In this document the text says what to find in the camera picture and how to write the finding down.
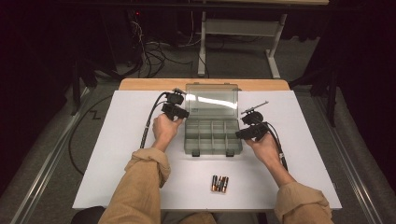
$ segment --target organizer compartment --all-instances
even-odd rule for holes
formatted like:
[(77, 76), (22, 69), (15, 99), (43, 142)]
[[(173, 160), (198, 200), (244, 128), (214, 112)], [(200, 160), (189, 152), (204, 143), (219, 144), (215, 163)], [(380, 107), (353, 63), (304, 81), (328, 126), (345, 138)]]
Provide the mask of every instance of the organizer compartment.
[(192, 156), (238, 155), (242, 151), (236, 85), (191, 85), (186, 88), (185, 152)]

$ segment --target sleeve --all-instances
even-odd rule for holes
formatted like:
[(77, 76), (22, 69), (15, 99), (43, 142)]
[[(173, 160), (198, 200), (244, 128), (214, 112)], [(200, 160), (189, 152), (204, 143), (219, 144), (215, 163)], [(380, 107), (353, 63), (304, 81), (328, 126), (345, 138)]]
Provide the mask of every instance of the sleeve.
[(300, 183), (281, 186), (275, 213), (280, 223), (332, 223), (332, 210), (323, 193)]
[(160, 150), (134, 152), (99, 223), (160, 223), (160, 188), (170, 172), (166, 154)]

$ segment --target desk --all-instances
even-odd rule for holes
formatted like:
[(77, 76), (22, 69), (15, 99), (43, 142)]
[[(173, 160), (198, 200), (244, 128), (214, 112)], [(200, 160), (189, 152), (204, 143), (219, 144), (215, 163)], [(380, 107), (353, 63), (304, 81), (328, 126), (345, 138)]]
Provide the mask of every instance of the desk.
[[(203, 0), (206, 2), (237, 2), (237, 3), (261, 3), (281, 5), (328, 5), (329, 0)], [(206, 67), (206, 34), (212, 35), (255, 35), (269, 36), (273, 38), (271, 48), (265, 51), (268, 64), (273, 78), (280, 78), (274, 58), (277, 44), (285, 26), (287, 14), (282, 14), (279, 21), (239, 21), (207, 19), (206, 12), (202, 13), (201, 22), (201, 47), (199, 52), (198, 76), (205, 76)]]
[[(140, 145), (147, 116), (161, 92), (152, 89), (168, 91), (176, 86), (183, 89), (184, 84), (193, 82), (238, 84), (242, 89), (239, 92), (241, 111), (268, 100), (268, 106), (262, 106), (258, 111), (275, 126), (290, 173), (301, 183), (321, 189), (331, 208), (341, 208), (294, 92), (288, 90), (285, 81), (173, 78), (128, 78), (122, 81), (120, 91), (115, 92), (107, 111), (73, 208), (108, 205), (124, 174), (124, 166)], [(153, 116), (160, 113), (160, 109), (157, 109)], [(153, 141), (152, 134), (149, 134), (146, 145), (150, 146)], [(182, 124), (166, 152), (172, 174), (161, 189), (163, 210), (265, 211), (275, 207), (277, 185), (244, 142), (241, 154), (233, 158), (226, 158), (224, 155), (202, 155), (194, 158), (184, 153), (183, 141)], [(230, 177), (226, 194), (210, 191), (212, 175)]]

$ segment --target person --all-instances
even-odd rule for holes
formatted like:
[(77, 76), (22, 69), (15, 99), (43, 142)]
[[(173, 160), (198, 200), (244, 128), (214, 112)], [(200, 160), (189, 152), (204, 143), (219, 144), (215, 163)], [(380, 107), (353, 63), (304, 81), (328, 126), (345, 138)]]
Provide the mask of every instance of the person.
[[(154, 119), (154, 143), (132, 154), (99, 223), (161, 223), (160, 188), (171, 172), (165, 151), (182, 122), (183, 119), (172, 121), (165, 114)], [(271, 134), (246, 143), (279, 186), (275, 213), (280, 223), (332, 223), (332, 211), (324, 195), (298, 183), (289, 174), (279, 160)], [(196, 213), (180, 223), (214, 224), (216, 220), (210, 213)]]

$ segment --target cable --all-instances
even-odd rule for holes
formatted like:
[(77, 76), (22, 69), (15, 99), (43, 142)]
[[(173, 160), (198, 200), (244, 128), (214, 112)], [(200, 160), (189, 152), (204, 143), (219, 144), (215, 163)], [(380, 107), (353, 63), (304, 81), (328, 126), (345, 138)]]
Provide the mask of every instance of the cable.
[(145, 127), (145, 131), (143, 131), (143, 136), (142, 136), (142, 142), (140, 143), (140, 148), (145, 148), (145, 144), (146, 144), (146, 138), (148, 136), (148, 132), (149, 132), (149, 125), (151, 123), (151, 117), (152, 117), (152, 113), (154, 112), (155, 108), (160, 105), (161, 103), (158, 104), (158, 102), (160, 101), (161, 97), (163, 97), (164, 95), (168, 94), (168, 92), (163, 92), (160, 94), (160, 96), (158, 96), (157, 100), (154, 103), (154, 106), (151, 108), (151, 112), (148, 115), (148, 121), (146, 122), (146, 127)]
[(138, 30), (137, 35), (138, 35), (138, 37), (139, 37), (140, 46), (142, 47), (143, 56), (146, 57), (145, 60), (144, 60), (144, 62), (145, 62), (146, 59), (147, 59), (147, 54), (146, 54), (146, 52), (145, 52), (145, 46), (143, 46), (143, 41), (142, 41), (142, 36), (143, 36), (142, 27), (139, 25), (139, 23), (137, 23), (137, 22), (135, 22), (135, 21), (131, 21), (131, 24), (133, 24), (133, 25), (136, 27), (136, 29), (134, 29), (134, 33), (135, 33), (135, 34), (136, 34), (136, 30)]
[(205, 70), (206, 70), (206, 73), (207, 73), (207, 78), (210, 78), (209, 70), (207, 69), (206, 63), (204, 62), (204, 60), (202, 60), (201, 55), (199, 55), (199, 53), (198, 53), (198, 58), (201, 61), (201, 63), (204, 64), (204, 67), (205, 67)]
[(280, 140), (279, 140), (279, 137), (278, 137), (278, 135), (277, 135), (277, 133), (276, 133), (276, 130), (275, 130), (275, 128), (274, 128), (274, 126), (272, 126), (270, 123), (268, 123), (268, 122), (266, 122), (270, 127), (271, 127), (271, 129), (268, 129), (268, 132), (270, 132), (270, 134), (273, 136), (273, 138), (275, 139), (275, 142), (276, 142), (276, 146), (277, 146), (277, 150), (279, 151), (279, 158), (280, 158), (280, 160), (281, 160), (281, 162), (282, 162), (282, 165), (283, 165), (283, 167), (285, 167), (285, 169), (288, 171), (289, 169), (288, 169), (288, 164), (286, 163), (286, 158), (285, 158), (285, 155), (283, 154), (283, 150), (282, 150), (282, 146), (280, 145)]
[(264, 124), (264, 125), (267, 126), (268, 132), (273, 136), (273, 138), (274, 138), (274, 140), (275, 140), (276, 147), (277, 147), (277, 150), (278, 150), (278, 152), (279, 152), (279, 158), (280, 158), (280, 160), (281, 160), (281, 162), (282, 162), (282, 165), (283, 165), (283, 167), (285, 167), (285, 169), (288, 171), (288, 170), (289, 170), (289, 169), (288, 169), (288, 164), (286, 163), (285, 154), (283, 153), (282, 146), (281, 146), (281, 144), (280, 144), (280, 139), (279, 139), (279, 136), (277, 135), (276, 129), (274, 128), (274, 126), (273, 126), (272, 124), (270, 124), (270, 123), (267, 122), (267, 121), (262, 122), (262, 121), (260, 121), (260, 120), (258, 120), (258, 119), (254, 119), (254, 120), (255, 120), (257, 123)]
[(235, 38), (228, 37), (228, 36), (224, 36), (224, 37), (223, 37), (223, 39), (230, 40), (230, 41), (236, 42), (236, 43), (252, 43), (252, 42), (259, 41), (259, 40), (261, 40), (261, 39), (263, 39), (263, 38), (264, 38), (264, 36), (255, 36), (255, 37), (254, 37), (253, 39), (251, 39), (251, 40), (241, 40), (241, 39), (235, 39)]
[(212, 50), (221, 50), (221, 49), (224, 49), (224, 45), (225, 45), (225, 41), (224, 41), (224, 38), (222, 38), (221, 39), (221, 46), (219, 48), (211, 48), (211, 47), (208, 47), (208, 46), (206, 46), (206, 48), (207, 49), (212, 49)]
[[(148, 67), (148, 73), (143, 76), (143, 78), (151, 78), (151, 77), (155, 77), (164, 67), (165, 67), (165, 62), (169, 61), (172, 63), (178, 63), (178, 64), (189, 64), (190, 65), (190, 69), (192, 69), (192, 65), (193, 62), (187, 62), (187, 63), (181, 63), (181, 62), (177, 62), (175, 60), (172, 60), (170, 58), (168, 58), (165, 53), (163, 53), (163, 49), (161, 48), (161, 41), (150, 41), (147, 42), (145, 45), (145, 49), (146, 49), (146, 63), (147, 63), (147, 67)], [(144, 70), (140, 71), (138, 74), (138, 77), (140, 77), (140, 74), (143, 73)]]
[(178, 47), (178, 48), (184, 48), (184, 47), (189, 47), (189, 46), (195, 46), (195, 45), (198, 44), (199, 42), (201, 42), (201, 39), (195, 41), (195, 42), (192, 43), (192, 44), (189, 44), (189, 45), (178, 45), (177, 47)]
[[(140, 46), (142, 47), (142, 48), (136, 48), (135, 53), (136, 53), (136, 54), (141, 54), (140, 50), (143, 50), (143, 51), (144, 51), (144, 47), (143, 47), (143, 44), (142, 44), (142, 35), (143, 35), (143, 33), (142, 33), (142, 28), (141, 28), (140, 25), (139, 25), (137, 22), (135, 22), (135, 21), (131, 21), (131, 24), (133, 24), (134, 27), (135, 27), (135, 29), (134, 29), (134, 35), (136, 35), (136, 32), (137, 32), (138, 38), (139, 38), (139, 42), (140, 42)], [(131, 70), (129, 70), (128, 72), (126, 72), (126, 73), (124, 73), (124, 74), (119, 74), (117, 71), (114, 71), (114, 70), (111, 70), (111, 69), (107, 69), (107, 68), (105, 68), (104, 66), (102, 66), (101, 64), (95, 63), (95, 62), (93, 62), (93, 61), (91, 61), (91, 60), (89, 60), (89, 59), (82, 59), (82, 60), (83, 60), (88, 66), (90, 66), (92, 69), (99, 69), (100, 71), (104, 72), (104, 73), (107, 74), (108, 76), (111, 76), (111, 77), (113, 77), (113, 78), (115, 78), (116, 80), (119, 80), (119, 81), (121, 81), (121, 80), (123, 80), (125, 77), (128, 77), (128, 76), (130, 76), (130, 75), (136, 73), (137, 71), (139, 71), (139, 70), (140, 70), (140, 67), (141, 67), (142, 64), (143, 64), (143, 61), (142, 61), (141, 57), (138, 57), (138, 58), (137, 58), (136, 64), (134, 65), (134, 67), (133, 67)], [(103, 76), (101, 76), (101, 75), (99, 75), (99, 74), (95, 74), (95, 75), (96, 75), (97, 77), (99, 77), (99, 78), (105, 78), (105, 77), (103, 77)]]
[(81, 174), (81, 175), (84, 175), (84, 173), (77, 167), (77, 165), (76, 165), (76, 163), (75, 163), (75, 161), (74, 161), (74, 159), (73, 159), (73, 155), (72, 155), (72, 147), (71, 147), (71, 145), (72, 145), (73, 136), (74, 136), (74, 134), (76, 133), (76, 129), (78, 128), (79, 124), (80, 124), (81, 121), (85, 118), (85, 116), (88, 114), (88, 112), (90, 112), (91, 109), (93, 109), (95, 106), (99, 105), (99, 104), (102, 103), (104, 100), (106, 100), (106, 99), (108, 99), (108, 98), (110, 98), (110, 97), (112, 97), (112, 96), (113, 96), (113, 94), (111, 94), (111, 95), (109, 95), (109, 96), (103, 98), (102, 100), (96, 102), (93, 106), (91, 106), (90, 108), (88, 108), (87, 111), (85, 111), (85, 113), (82, 115), (82, 117), (78, 120), (76, 126), (75, 126), (75, 127), (73, 128), (73, 130), (72, 130), (72, 134), (70, 135), (69, 142), (68, 142), (68, 144), (67, 144), (67, 149), (68, 149), (68, 151), (69, 151), (69, 158), (70, 158), (70, 161), (72, 162), (73, 167), (74, 167), (74, 168), (76, 169), (76, 171), (77, 171), (79, 174)]
[(193, 17), (193, 14), (191, 12), (191, 35), (190, 35), (190, 40), (189, 40), (189, 42), (186, 45), (190, 44), (190, 42), (192, 41), (192, 36), (193, 35), (194, 35), (194, 17)]

